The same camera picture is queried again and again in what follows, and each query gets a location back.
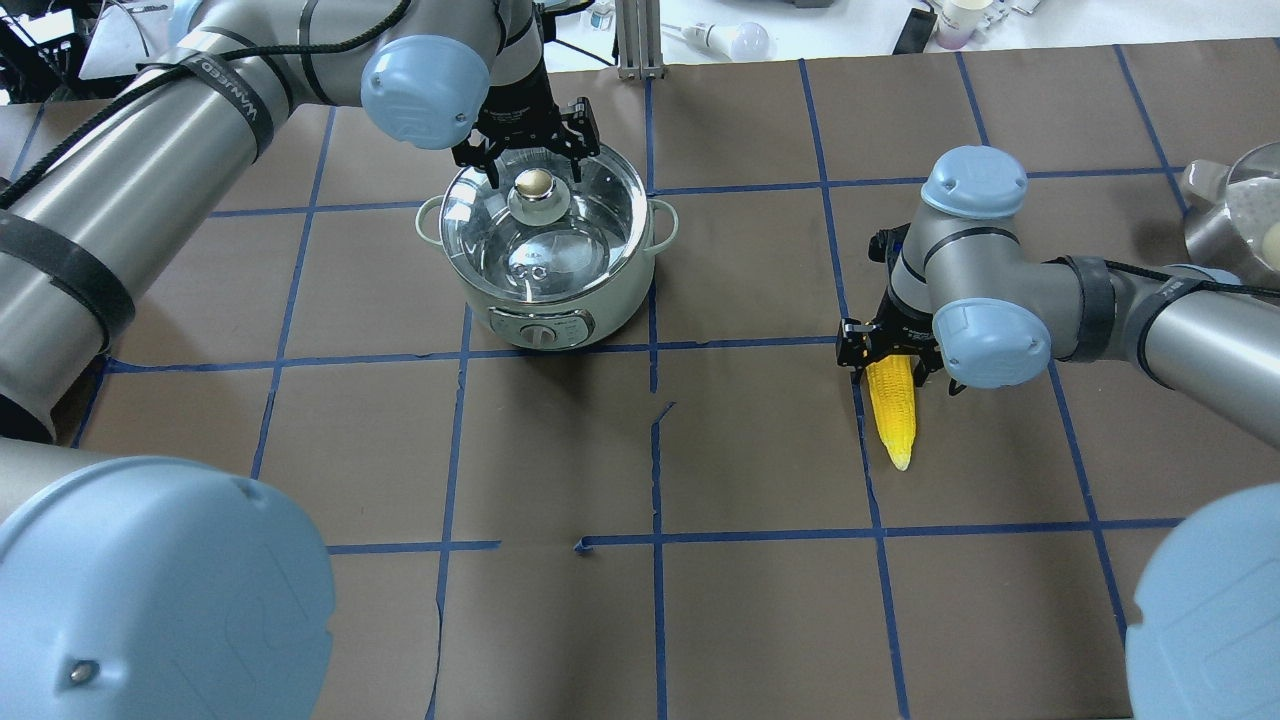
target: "gold knob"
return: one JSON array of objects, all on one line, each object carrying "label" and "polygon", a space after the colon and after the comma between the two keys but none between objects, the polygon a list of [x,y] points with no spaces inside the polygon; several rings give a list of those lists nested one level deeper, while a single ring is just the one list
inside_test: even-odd
[{"label": "gold knob", "polygon": [[525,170],[516,177],[516,192],[525,200],[547,200],[556,190],[556,178],[541,168]]}]

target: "glass lid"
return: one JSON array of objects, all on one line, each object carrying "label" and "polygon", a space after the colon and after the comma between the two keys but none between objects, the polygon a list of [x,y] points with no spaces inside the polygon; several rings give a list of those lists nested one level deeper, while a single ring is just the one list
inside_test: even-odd
[{"label": "glass lid", "polygon": [[[635,255],[648,201],[635,168],[609,147],[582,160],[577,183],[568,159],[543,149],[508,150],[497,165],[497,190],[483,170],[467,168],[440,209],[444,250],[475,288],[518,302],[562,302],[599,287]],[[554,178],[550,186],[538,170]]]}]

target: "screw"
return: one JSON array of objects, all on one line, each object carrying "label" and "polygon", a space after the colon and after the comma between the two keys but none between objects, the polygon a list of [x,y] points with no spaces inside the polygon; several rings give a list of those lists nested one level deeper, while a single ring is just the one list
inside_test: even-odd
[{"label": "screw", "polygon": [[97,662],[81,660],[72,667],[70,680],[73,685],[83,685],[97,676]]}]

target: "pot handle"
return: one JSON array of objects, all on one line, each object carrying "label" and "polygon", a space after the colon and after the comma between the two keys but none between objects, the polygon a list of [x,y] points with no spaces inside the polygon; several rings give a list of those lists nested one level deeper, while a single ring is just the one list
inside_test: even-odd
[{"label": "pot handle", "polygon": [[426,218],[428,213],[435,210],[440,205],[444,205],[443,195],[436,195],[435,197],[424,202],[422,206],[417,209],[417,214],[413,215],[413,229],[417,231],[417,237],[421,237],[422,240],[430,242],[431,245],[439,247],[443,251],[444,243],[426,234],[426,231],[422,229],[422,219]]},{"label": "pot handle", "polygon": [[1221,163],[1193,160],[1183,172],[1183,190],[1189,200],[1199,205],[1217,205],[1226,188],[1226,174],[1231,169]]},{"label": "pot handle", "polygon": [[658,200],[657,197],[649,199],[649,208],[654,211],[666,210],[667,214],[671,215],[671,234],[667,236],[667,240],[644,249],[645,255],[657,255],[669,247],[671,242],[676,240],[676,234],[680,233],[680,213],[676,213],[676,209],[671,206],[671,202]]}]

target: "white cup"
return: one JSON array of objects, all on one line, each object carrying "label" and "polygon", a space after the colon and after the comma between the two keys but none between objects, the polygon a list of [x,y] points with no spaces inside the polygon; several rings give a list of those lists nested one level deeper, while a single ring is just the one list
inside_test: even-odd
[{"label": "white cup", "polygon": [[938,14],[938,32],[933,36],[938,47],[947,50],[964,47],[991,3],[992,0],[946,0]]}]

